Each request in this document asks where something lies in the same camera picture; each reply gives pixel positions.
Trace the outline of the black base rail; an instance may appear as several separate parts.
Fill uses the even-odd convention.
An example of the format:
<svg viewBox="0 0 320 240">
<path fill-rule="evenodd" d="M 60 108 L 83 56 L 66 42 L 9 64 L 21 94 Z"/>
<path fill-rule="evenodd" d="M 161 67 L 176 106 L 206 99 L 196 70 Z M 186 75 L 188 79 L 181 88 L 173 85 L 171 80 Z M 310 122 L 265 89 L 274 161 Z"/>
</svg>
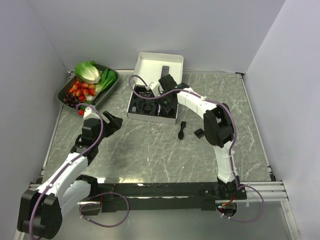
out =
<svg viewBox="0 0 320 240">
<path fill-rule="evenodd" d="M 216 203 L 246 200 L 233 183 L 99 183 L 85 202 L 101 201 L 103 213 L 143 210 L 216 210 Z"/>
</svg>

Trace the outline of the white clipper kit box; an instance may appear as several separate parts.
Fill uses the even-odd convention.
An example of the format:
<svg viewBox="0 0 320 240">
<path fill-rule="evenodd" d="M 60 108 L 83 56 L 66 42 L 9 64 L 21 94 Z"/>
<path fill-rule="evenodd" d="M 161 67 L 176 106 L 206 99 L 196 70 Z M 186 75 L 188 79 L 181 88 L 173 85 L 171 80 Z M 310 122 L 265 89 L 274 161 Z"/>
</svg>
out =
<svg viewBox="0 0 320 240">
<path fill-rule="evenodd" d="M 182 55 L 140 52 L 133 73 L 142 79 L 133 77 L 130 83 L 137 93 L 145 97 L 159 96 L 163 92 L 159 83 L 160 78 L 170 74 L 174 81 L 180 84 L 183 65 Z M 131 120 L 175 124 L 178 117 L 178 106 L 175 105 L 169 113 L 166 113 L 154 100 L 142 99 L 132 92 L 126 113 Z"/>
</svg>

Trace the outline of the green lime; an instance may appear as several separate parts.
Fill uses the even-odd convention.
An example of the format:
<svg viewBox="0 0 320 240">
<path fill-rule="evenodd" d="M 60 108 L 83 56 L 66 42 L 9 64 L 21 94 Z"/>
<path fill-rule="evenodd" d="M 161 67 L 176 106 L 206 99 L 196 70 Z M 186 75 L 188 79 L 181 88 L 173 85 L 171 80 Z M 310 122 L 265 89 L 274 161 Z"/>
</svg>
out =
<svg viewBox="0 0 320 240">
<path fill-rule="evenodd" d="M 92 101 L 88 101 L 88 100 L 86 100 L 84 103 L 88 105 L 95 105 Z"/>
</svg>

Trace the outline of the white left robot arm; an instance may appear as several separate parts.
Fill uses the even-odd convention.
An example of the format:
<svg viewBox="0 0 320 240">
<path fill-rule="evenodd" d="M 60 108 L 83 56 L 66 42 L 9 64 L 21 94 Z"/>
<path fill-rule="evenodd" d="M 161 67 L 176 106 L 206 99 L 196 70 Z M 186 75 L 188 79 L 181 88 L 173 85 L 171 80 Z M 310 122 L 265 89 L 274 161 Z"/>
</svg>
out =
<svg viewBox="0 0 320 240">
<path fill-rule="evenodd" d="M 30 234 L 37 240 L 50 240 L 60 230 L 63 218 L 79 201 L 93 201 L 98 197 L 98 180 L 81 173 L 98 154 L 101 141 L 118 131 L 123 123 L 122 118 L 108 111 L 102 115 L 86 108 L 81 134 L 77 136 L 66 160 L 42 185 L 22 194 L 18 231 Z"/>
</svg>

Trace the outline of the green lettuce head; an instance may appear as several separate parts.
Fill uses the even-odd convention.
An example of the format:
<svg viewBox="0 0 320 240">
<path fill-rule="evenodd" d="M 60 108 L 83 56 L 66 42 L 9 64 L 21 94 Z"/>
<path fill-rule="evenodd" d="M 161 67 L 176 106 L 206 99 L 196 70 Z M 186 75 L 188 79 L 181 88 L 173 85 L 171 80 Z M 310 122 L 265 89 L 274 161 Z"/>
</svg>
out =
<svg viewBox="0 0 320 240">
<path fill-rule="evenodd" d="M 101 79 L 100 72 L 95 67 L 95 61 L 83 61 L 74 68 L 75 75 L 84 82 L 96 84 Z"/>
</svg>

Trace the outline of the red strawberries pile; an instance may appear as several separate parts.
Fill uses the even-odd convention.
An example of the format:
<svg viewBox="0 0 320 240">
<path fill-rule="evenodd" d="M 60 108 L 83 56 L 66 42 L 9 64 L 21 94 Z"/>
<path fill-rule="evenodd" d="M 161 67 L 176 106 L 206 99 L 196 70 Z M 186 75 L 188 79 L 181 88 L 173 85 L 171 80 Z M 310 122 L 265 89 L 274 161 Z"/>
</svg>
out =
<svg viewBox="0 0 320 240">
<path fill-rule="evenodd" d="M 76 80 L 68 90 L 68 94 L 80 102 L 92 102 L 97 96 L 98 91 L 95 84 L 88 84 L 87 82 L 79 82 Z"/>
</svg>

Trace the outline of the dark grey food tray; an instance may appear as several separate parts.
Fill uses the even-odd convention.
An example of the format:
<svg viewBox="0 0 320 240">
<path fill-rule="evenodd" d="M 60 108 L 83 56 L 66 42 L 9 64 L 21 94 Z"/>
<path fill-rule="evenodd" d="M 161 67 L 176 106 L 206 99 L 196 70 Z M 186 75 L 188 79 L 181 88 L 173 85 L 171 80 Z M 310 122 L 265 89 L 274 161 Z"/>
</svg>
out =
<svg viewBox="0 0 320 240">
<path fill-rule="evenodd" d="M 94 105 L 96 109 L 98 109 L 104 101 L 113 93 L 116 89 L 116 86 L 119 83 L 120 75 L 117 71 L 108 68 L 106 66 L 100 64 L 94 64 L 94 67 L 97 68 L 98 72 L 103 74 L 107 72 L 104 83 L 99 83 L 98 87 L 96 87 L 96 95 L 83 95 L 86 97 L 84 101 L 85 104 Z M 69 110 L 77 112 L 76 105 L 82 103 L 79 98 L 84 99 L 82 96 L 77 96 L 73 94 L 76 90 L 73 88 L 74 85 L 79 84 L 78 77 L 73 74 L 70 76 L 69 81 L 65 84 L 65 86 L 59 91 L 57 94 L 57 99 Z"/>
</svg>

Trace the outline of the dark purple grapes bunch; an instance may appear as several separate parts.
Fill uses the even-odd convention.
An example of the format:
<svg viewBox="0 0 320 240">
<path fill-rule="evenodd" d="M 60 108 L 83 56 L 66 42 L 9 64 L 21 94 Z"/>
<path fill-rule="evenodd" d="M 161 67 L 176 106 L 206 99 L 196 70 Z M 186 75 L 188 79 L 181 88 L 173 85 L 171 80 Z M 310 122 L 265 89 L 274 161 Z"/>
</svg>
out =
<svg viewBox="0 0 320 240">
<path fill-rule="evenodd" d="M 79 98 L 76 95 L 76 92 L 67 92 L 64 97 L 62 102 L 67 105 L 68 107 L 75 109 L 76 106 L 80 103 Z"/>
</svg>

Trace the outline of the green bok choy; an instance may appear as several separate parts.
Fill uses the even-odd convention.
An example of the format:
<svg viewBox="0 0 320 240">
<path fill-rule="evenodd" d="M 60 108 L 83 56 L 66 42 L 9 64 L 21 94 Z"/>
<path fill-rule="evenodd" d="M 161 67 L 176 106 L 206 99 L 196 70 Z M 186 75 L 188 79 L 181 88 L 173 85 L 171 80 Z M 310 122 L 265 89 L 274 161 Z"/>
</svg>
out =
<svg viewBox="0 0 320 240">
<path fill-rule="evenodd" d="M 103 92 L 109 88 L 118 79 L 117 74 L 107 68 L 100 76 L 99 82 L 95 85 L 95 90 L 97 93 Z"/>
</svg>

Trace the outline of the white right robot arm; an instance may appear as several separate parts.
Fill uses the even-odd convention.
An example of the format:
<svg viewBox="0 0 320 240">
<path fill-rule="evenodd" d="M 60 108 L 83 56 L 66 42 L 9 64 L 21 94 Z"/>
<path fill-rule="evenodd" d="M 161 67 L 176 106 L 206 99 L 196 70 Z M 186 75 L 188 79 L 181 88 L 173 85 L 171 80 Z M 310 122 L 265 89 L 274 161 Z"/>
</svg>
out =
<svg viewBox="0 0 320 240">
<path fill-rule="evenodd" d="M 159 84 L 163 92 L 157 102 L 163 109 L 180 104 L 203 120 L 204 137 L 213 146 L 218 166 L 218 193 L 223 199 L 234 199 L 239 186 L 233 152 L 237 131 L 229 108 L 197 94 L 185 83 L 176 83 L 170 74 L 160 78 Z"/>
</svg>

